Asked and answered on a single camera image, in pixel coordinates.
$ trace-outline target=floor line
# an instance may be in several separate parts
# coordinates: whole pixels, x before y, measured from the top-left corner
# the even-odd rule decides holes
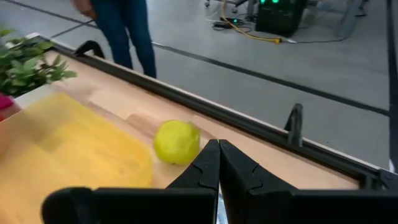
[[[77,25],[77,26],[74,26],[74,27],[69,28],[69,29],[67,29],[67,30],[64,30],[64,31],[62,31],[62,32],[59,32],[58,34],[52,35],[52,36],[50,37],[50,39],[54,39],[54,38],[59,37],[59,36],[61,36],[61,35],[63,35],[63,34],[69,33],[70,31],[73,31],[73,30],[75,30],[75,29],[77,29],[77,28],[79,28],[79,27],[85,26],[86,24],[88,24],[89,22],[92,22],[92,21],[93,21],[93,20],[90,20],[90,21],[88,21],[88,22],[85,22],[84,24],[79,24],[79,25]]]
[[[72,18],[69,18],[69,17],[66,17],[66,16],[62,16],[62,15],[54,13],[54,12],[49,12],[49,11],[46,11],[46,10],[43,10],[43,9],[39,9],[39,8],[36,8],[36,7],[33,7],[33,6],[29,6],[29,5],[26,5],[26,4],[23,4],[23,3],[15,2],[13,0],[3,0],[3,1],[6,1],[6,2],[9,2],[9,3],[12,3],[12,4],[17,4],[19,6],[23,6],[23,7],[35,10],[35,11],[39,11],[39,12],[42,12],[42,13],[45,13],[45,14],[49,14],[51,16],[62,18],[62,19],[65,19],[65,20],[68,20],[68,21],[71,21],[71,22],[76,22],[76,23],[79,23],[82,26],[87,26],[87,27],[91,27],[91,28],[94,28],[94,29],[98,29],[97,26],[89,24],[89,22],[82,22],[82,21],[79,21],[79,20],[76,20],[76,19],[72,19]],[[220,66],[220,67],[223,67],[223,68],[234,70],[234,71],[239,72],[239,73],[250,75],[250,76],[253,76],[253,77],[256,77],[256,78],[260,78],[260,79],[267,80],[267,81],[270,81],[270,82],[274,82],[274,83],[277,83],[277,84],[280,84],[280,85],[283,85],[283,86],[287,86],[287,87],[290,87],[290,88],[293,88],[293,89],[296,89],[296,90],[300,90],[300,91],[303,91],[303,92],[306,92],[306,93],[309,93],[309,94],[312,94],[312,95],[316,95],[316,96],[319,96],[319,97],[322,97],[322,98],[326,98],[328,100],[336,101],[336,102],[339,102],[339,103],[342,103],[342,104],[345,104],[345,105],[348,105],[348,106],[352,106],[352,107],[359,108],[359,109],[362,109],[362,110],[372,111],[374,113],[390,117],[390,112],[388,110],[383,109],[383,108],[367,105],[366,103],[362,103],[360,101],[356,101],[356,100],[352,100],[352,99],[345,98],[345,97],[342,97],[342,96],[334,95],[334,94],[327,93],[327,92],[324,92],[324,91],[321,91],[321,90],[317,90],[317,89],[314,89],[314,88],[310,88],[310,87],[307,87],[307,86],[304,86],[304,85],[299,85],[299,84],[294,83],[294,82],[290,82],[290,81],[283,80],[283,79],[280,79],[280,78],[272,77],[270,75],[266,75],[266,74],[263,74],[263,73],[255,72],[253,70],[249,70],[249,69],[242,68],[242,67],[239,67],[239,66],[231,65],[231,64],[228,64],[228,63],[225,63],[225,62],[220,62],[218,60],[215,60],[215,59],[212,59],[212,58],[208,58],[208,57],[205,57],[205,56],[202,56],[202,55],[197,55],[197,54],[194,54],[194,53],[191,53],[191,52],[186,52],[184,50],[179,50],[179,49],[176,49],[176,48],[173,48],[173,47],[169,47],[169,46],[165,46],[165,45],[162,45],[162,44],[158,44],[158,43],[155,43],[155,42],[153,42],[152,44],[155,47],[157,47],[157,48],[168,50],[170,52],[174,52],[176,54],[180,54],[180,55],[183,55],[183,56],[186,56],[186,57],[194,58],[194,59],[200,60],[202,62],[211,63],[213,65],[217,65],[217,66]]]

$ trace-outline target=yellow cable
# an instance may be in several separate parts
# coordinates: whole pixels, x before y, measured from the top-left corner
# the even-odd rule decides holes
[[[228,24],[230,24],[236,31],[240,32],[241,34],[243,34],[243,35],[245,35],[245,36],[247,36],[247,37],[249,37],[249,38],[255,39],[255,40],[269,41],[269,42],[273,42],[273,43],[275,43],[275,44],[279,44],[279,43],[282,42],[282,39],[281,39],[281,38],[265,38],[265,37],[258,37],[258,36],[255,36],[255,35],[248,34],[248,33],[246,33],[245,31],[241,30],[239,27],[235,26],[232,22],[230,22],[229,20],[226,19],[226,16],[225,16],[225,6],[226,6],[226,2],[227,2],[227,0],[224,0],[224,1],[223,1],[223,5],[221,6],[221,17],[222,17]]]

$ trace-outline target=blue jeans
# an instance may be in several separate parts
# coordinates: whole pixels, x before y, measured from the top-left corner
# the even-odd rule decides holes
[[[129,31],[144,73],[156,78],[155,53],[149,34],[146,0],[90,0],[99,29],[112,50],[113,60],[132,69]]]

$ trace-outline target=black bracket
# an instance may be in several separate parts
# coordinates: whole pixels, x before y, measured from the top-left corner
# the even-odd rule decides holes
[[[285,130],[289,132],[287,142],[291,146],[303,146],[302,137],[303,124],[303,105],[297,103],[290,112],[289,118],[285,125]]]
[[[382,169],[379,178],[385,188],[389,190],[398,190],[398,174]]]
[[[101,46],[95,42],[94,40],[87,40],[86,42],[84,42],[83,44],[81,44],[75,51],[74,51],[74,55],[76,55],[77,57],[82,56],[84,53],[88,52],[92,50],[94,55],[100,58],[105,59],[104,53],[101,49]]]

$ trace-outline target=electronic equipment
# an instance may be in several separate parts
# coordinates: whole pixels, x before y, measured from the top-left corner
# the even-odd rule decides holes
[[[260,0],[256,31],[290,37],[299,28],[308,0]]]
[[[223,29],[232,29],[231,24],[226,21],[216,21],[213,23],[213,27],[219,27]]]

